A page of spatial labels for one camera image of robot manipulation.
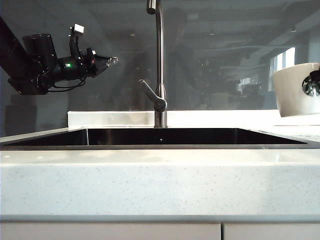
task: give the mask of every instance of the coffee cup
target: coffee cup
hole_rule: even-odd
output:
[[[320,82],[310,73],[320,63],[303,63],[276,71],[272,75],[276,105],[281,117],[320,113]]]

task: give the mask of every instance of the sink basin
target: sink basin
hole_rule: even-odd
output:
[[[241,128],[81,129],[1,145],[2,150],[320,148],[318,142]]]

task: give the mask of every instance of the sink rim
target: sink rim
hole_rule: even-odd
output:
[[[259,134],[285,138],[302,143],[286,144],[136,144],[136,145],[7,145],[21,141],[28,141],[48,136],[54,136],[75,131],[87,131],[90,129],[154,129],[153,127],[101,127],[101,128],[77,128],[44,135],[31,136],[16,140],[0,142],[1,151],[68,151],[68,150],[161,150],[161,149],[320,149],[320,142],[305,140],[277,133],[255,130],[244,127],[169,127],[165,129],[240,129]]]

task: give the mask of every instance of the cable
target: cable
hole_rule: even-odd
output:
[[[56,89],[65,89],[65,90],[49,90],[48,92],[50,93],[63,93],[63,92],[68,92],[68,91],[71,91],[75,88],[78,88],[78,87],[81,87],[83,85],[86,84],[86,79],[87,79],[87,76],[84,78],[84,79],[80,79],[80,83],[78,85],[74,85],[74,86],[56,86],[56,85],[53,85],[54,88]]]

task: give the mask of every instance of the faucet base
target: faucet base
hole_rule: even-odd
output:
[[[154,111],[154,127],[155,128],[167,128],[167,111],[158,112]]]

